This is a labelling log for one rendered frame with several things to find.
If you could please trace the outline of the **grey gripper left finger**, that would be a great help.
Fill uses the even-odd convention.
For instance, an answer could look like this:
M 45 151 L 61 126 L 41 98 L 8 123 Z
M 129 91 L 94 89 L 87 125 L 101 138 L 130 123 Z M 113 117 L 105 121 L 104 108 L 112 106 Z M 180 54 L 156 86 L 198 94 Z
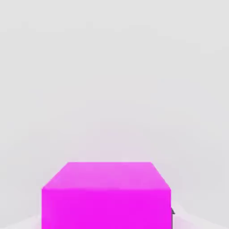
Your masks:
M 29 217 L 23 221 L 7 226 L 4 229 L 42 229 L 41 215 Z

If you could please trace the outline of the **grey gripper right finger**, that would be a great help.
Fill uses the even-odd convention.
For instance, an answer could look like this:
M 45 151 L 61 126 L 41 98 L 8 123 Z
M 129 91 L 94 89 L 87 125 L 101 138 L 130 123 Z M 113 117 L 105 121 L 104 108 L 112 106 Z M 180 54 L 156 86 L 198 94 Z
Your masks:
M 212 223 L 188 214 L 179 204 L 173 205 L 172 209 L 175 212 L 173 229 L 213 229 Z

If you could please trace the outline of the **small magenta cube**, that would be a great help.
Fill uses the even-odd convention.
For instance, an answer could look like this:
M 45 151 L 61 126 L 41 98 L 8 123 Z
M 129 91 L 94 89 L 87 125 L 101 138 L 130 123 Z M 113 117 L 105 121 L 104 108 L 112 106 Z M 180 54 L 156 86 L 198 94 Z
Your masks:
M 150 162 L 69 162 L 42 188 L 42 229 L 172 229 L 171 189 Z

